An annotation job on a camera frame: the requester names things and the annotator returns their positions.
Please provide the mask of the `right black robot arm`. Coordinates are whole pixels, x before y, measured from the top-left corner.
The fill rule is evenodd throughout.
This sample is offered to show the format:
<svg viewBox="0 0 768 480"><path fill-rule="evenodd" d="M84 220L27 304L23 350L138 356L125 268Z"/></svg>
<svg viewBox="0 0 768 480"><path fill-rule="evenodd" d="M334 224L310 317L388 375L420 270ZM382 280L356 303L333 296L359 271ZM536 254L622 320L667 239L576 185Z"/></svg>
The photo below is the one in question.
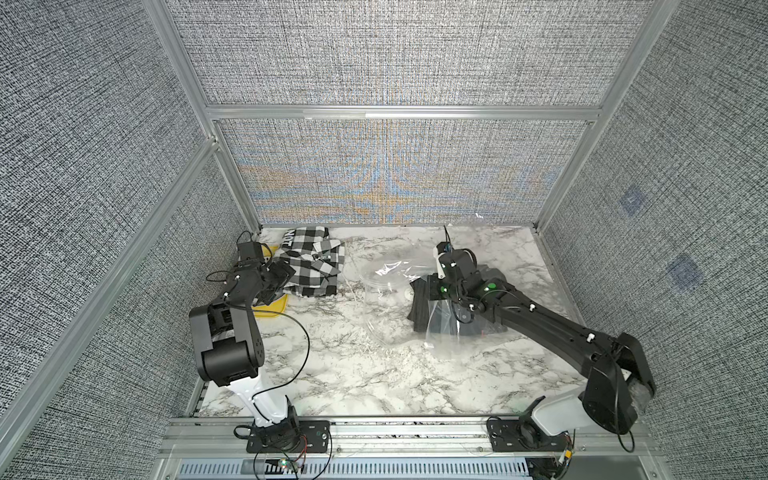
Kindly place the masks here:
<svg viewBox="0 0 768 480"><path fill-rule="evenodd" d="M432 292L461 320L501 324L559 356L585 378L584 386L535 400L519 418L521 437L534 444L587 426L619 437L630 434L655 396L656 385L640 342L587 328L526 296L500 277L480 270L474 253L448 242L434 249Z"/></svg>

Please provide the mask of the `black white checkered cloth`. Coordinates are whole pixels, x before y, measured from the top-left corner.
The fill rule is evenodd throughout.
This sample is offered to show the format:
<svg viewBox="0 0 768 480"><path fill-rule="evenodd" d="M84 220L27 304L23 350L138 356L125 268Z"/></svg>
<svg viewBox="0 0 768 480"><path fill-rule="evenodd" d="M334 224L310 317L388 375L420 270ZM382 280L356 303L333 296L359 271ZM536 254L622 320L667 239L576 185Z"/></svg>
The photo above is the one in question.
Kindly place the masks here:
<svg viewBox="0 0 768 480"><path fill-rule="evenodd" d="M326 297L338 293L339 276L345 263L345 243L333 238L324 226L299 227L286 231L276 252L294 275L284 291L299 297Z"/></svg>

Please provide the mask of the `clear vacuum bag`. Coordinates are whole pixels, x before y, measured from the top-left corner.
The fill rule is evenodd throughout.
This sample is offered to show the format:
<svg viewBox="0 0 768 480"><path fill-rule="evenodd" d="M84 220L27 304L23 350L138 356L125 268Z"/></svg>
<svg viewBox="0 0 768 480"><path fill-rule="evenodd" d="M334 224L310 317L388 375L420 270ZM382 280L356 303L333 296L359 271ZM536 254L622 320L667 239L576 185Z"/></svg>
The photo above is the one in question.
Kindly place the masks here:
<svg viewBox="0 0 768 480"><path fill-rule="evenodd" d="M354 260L362 282L363 322L371 338L387 348L420 344L437 357L458 357L510 342L522 342L549 354L546 345L494 319L517 313L514 306L480 312L451 300L435 255L454 250L450 233L430 228L401 228L409 236L390 236L362 248Z"/></svg>

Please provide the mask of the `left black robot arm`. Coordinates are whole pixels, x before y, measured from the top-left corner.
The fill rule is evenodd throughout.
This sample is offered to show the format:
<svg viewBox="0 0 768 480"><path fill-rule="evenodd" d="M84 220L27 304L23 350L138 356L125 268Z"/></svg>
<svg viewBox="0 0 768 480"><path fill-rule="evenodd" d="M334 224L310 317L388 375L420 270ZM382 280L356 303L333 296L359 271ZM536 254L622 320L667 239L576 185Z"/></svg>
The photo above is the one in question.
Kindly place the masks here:
<svg viewBox="0 0 768 480"><path fill-rule="evenodd" d="M230 271L214 272L221 293L189 312L199 376L236 393L260 428L284 422L290 407L262 371L265 348L253 307L278 299L294 274L284 260L241 260Z"/></svg>

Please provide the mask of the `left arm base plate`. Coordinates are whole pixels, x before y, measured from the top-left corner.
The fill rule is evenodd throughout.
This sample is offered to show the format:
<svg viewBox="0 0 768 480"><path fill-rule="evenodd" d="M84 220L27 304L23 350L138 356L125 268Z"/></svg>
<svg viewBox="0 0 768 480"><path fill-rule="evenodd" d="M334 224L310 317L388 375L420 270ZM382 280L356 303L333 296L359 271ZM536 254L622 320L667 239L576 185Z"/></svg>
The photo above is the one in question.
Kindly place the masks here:
<svg viewBox="0 0 768 480"><path fill-rule="evenodd" d="M246 452L326 453L330 427L330 422L325 420L290 419L269 427L252 426L247 436Z"/></svg>

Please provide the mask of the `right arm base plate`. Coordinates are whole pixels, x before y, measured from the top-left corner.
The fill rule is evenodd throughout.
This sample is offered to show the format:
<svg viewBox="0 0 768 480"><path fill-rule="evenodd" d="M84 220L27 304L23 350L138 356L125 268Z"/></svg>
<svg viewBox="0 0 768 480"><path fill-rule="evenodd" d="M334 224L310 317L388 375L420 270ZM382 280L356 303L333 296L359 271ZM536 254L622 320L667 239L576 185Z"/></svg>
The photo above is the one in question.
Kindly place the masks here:
<svg viewBox="0 0 768 480"><path fill-rule="evenodd" d="M569 445L564 433L547 436L532 422L518 417L491 416L486 430L494 452L556 452Z"/></svg>

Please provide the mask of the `black shirt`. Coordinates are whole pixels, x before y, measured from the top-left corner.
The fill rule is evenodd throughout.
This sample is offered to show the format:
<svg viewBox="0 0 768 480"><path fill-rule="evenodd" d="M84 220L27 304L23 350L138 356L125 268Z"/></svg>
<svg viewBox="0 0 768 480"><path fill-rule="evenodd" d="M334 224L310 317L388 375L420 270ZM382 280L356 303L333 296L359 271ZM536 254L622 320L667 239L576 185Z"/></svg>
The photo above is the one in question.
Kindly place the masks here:
<svg viewBox="0 0 768 480"><path fill-rule="evenodd" d="M455 337L479 337L507 333L509 328L494 323L450 300L440 304L440 319L434 318L435 332Z"/></svg>

